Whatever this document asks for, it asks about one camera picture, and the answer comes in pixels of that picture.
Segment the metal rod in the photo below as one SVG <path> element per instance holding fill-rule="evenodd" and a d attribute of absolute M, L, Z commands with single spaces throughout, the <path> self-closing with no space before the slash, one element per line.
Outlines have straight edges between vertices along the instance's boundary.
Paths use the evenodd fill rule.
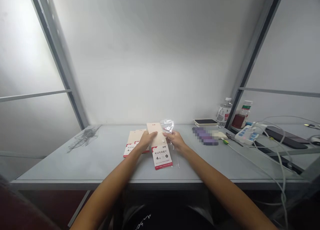
<path fill-rule="evenodd" d="M 66 89 L 66 90 L 55 91 L 55 92 L 33 93 L 33 94 L 16 95 L 16 96 L 9 96 L 9 97 L 0 97 L 0 102 L 8 102 L 13 100 L 41 97 L 41 96 L 47 96 L 47 95 L 53 95 L 53 94 L 59 94 L 59 93 L 68 93 L 68 92 L 71 92 L 71 90 Z"/>
<path fill-rule="evenodd" d="M 236 83 L 232 90 L 232 100 L 233 106 L 230 111 L 229 118 L 226 122 L 226 128 L 230 129 L 230 125 L 235 116 L 235 111 L 238 107 L 240 99 L 242 97 L 243 90 L 239 89 L 239 87 L 245 87 L 250 74 L 252 72 L 253 66 L 256 62 L 256 59 L 259 55 L 260 49 L 264 42 L 265 37 L 267 36 L 268 30 L 274 18 L 274 15 L 278 9 L 281 0 L 266 0 L 263 10 L 261 12 L 261 16 L 258 20 L 257 27 L 254 31 L 253 37 L 249 44 L 248 50 L 246 52 L 245 58 L 242 62 L 239 74 L 237 76 Z"/>
<path fill-rule="evenodd" d="M 305 97 L 320 97 L 320 93 L 311 93 L 311 92 L 295 92 L 295 91 L 283 91 L 283 90 L 272 90 L 272 89 L 261 89 L 261 88 L 246 88 L 246 87 L 239 87 L 239 90 L 278 93 L 278 94 L 305 96 Z"/>
<path fill-rule="evenodd" d="M 297 149 L 289 151 L 290 155 L 303 155 L 303 154 L 312 154 L 312 153 L 320 153 L 320 148 L 308 148 L 308 149 Z M 277 156 L 277 153 L 266 153 L 269 157 Z M 287 156 L 286 152 L 279 152 L 280 156 Z"/>
<path fill-rule="evenodd" d="M 70 65 L 67 60 L 64 48 L 62 46 L 60 35 L 62 31 L 58 31 L 58 18 L 53 19 L 55 14 L 53 0 L 31 0 L 42 27 L 44 36 L 46 37 L 52 57 L 56 63 L 62 83 L 65 89 L 71 89 L 68 93 L 70 103 L 76 115 L 80 128 L 83 130 L 88 126 L 87 117 L 85 115 L 76 84 L 74 82 Z"/>
<path fill-rule="evenodd" d="M 87 199 L 87 197 L 88 197 L 89 193 L 90 193 L 90 190 L 88 190 L 88 191 L 86 192 L 86 194 L 84 195 L 84 197 L 83 197 L 83 199 L 81 200 L 81 202 L 80 202 L 80 204 L 79 204 L 79 206 L 78 206 L 77 210 L 74 212 L 74 214 L 73 214 L 72 218 L 70 219 L 70 221 L 69 221 L 69 223 L 68 223 L 68 227 L 71 227 L 71 226 L 72 226 L 72 224 L 73 224 L 73 222 L 74 222 L 74 220 L 76 220 L 76 217 L 78 216 L 78 214 L 79 214 L 79 212 L 80 212 L 80 210 L 81 210 L 81 208 L 82 208 L 82 206 L 83 206 L 84 202 L 86 201 L 86 199 Z"/>
<path fill-rule="evenodd" d="M 1 157 L 35 158 L 35 159 L 44 159 L 47 157 L 47 156 L 41 156 L 41 155 L 31 155 L 31 154 L 7 152 L 7 151 L 0 151 L 0 156 Z"/>

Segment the water bottle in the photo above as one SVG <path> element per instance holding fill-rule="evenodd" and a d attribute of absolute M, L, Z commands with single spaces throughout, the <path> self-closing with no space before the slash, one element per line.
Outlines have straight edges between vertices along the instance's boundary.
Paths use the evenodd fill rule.
<path fill-rule="evenodd" d="M 220 108 L 219 108 L 218 116 L 216 120 L 218 122 L 219 128 L 224 128 L 224 126 L 226 125 L 231 108 L 232 108 L 231 98 L 226 98 L 226 101 L 220 104 Z"/>

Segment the desk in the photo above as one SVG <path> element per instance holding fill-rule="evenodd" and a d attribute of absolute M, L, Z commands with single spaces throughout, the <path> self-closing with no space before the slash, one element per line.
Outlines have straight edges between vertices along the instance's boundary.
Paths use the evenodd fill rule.
<path fill-rule="evenodd" d="M 218 146 L 204 146 L 192 133 L 194 125 L 177 125 L 186 144 L 204 160 L 224 174 L 241 189 L 278 189 L 277 185 L 258 167 L 219 141 Z M 98 138 L 87 146 L 67 153 L 75 139 L 72 138 L 26 173 L 11 182 L 11 186 L 24 190 L 94 190 L 103 179 L 123 160 L 129 131 L 146 126 L 102 126 Z M 275 179 L 282 181 L 280 166 L 259 152 L 230 145 L 254 161 Z M 189 163 L 178 153 L 173 157 L 174 167 L 155 170 L 152 153 L 143 154 L 136 171 L 129 181 L 132 187 L 143 189 L 190 189 L 203 185 Z M 302 177 L 285 170 L 287 189 L 297 189 L 308 184 Z"/>

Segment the desk leg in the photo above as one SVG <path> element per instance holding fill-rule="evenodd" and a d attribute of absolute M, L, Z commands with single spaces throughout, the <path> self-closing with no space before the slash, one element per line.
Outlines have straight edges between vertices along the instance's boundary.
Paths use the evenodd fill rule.
<path fill-rule="evenodd" d="M 71 227 L 71 226 L 72 226 L 72 224 L 73 224 L 73 222 L 74 222 L 74 220 L 76 220 L 76 217 L 78 216 L 78 214 L 79 214 L 79 212 L 80 212 L 80 210 L 81 210 L 81 208 L 82 208 L 82 206 L 83 206 L 84 202 L 86 201 L 86 199 L 87 199 L 87 197 L 88 197 L 89 193 L 90 193 L 90 190 L 88 190 L 88 191 L 86 192 L 86 194 L 84 195 L 84 197 L 83 197 L 83 199 L 81 200 L 81 202 L 80 202 L 80 204 L 79 204 L 79 206 L 78 206 L 77 210 L 74 212 L 74 214 L 73 214 L 72 218 L 70 219 L 70 222 L 68 223 L 68 227 Z"/>

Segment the forearm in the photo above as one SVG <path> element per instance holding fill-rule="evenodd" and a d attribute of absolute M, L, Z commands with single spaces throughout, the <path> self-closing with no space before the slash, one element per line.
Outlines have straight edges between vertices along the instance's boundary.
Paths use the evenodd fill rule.
<path fill-rule="evenodd" d="M 98 229 L 134 172 L 143 150 L 136 146 L 103 180 L 83 207 L 71 229 Z"/>
<path fill-rule="evenodd" d="M 182 154 L 230 215 L 246 229 L 277 229 L 251 199 L 191 148 Z"/>

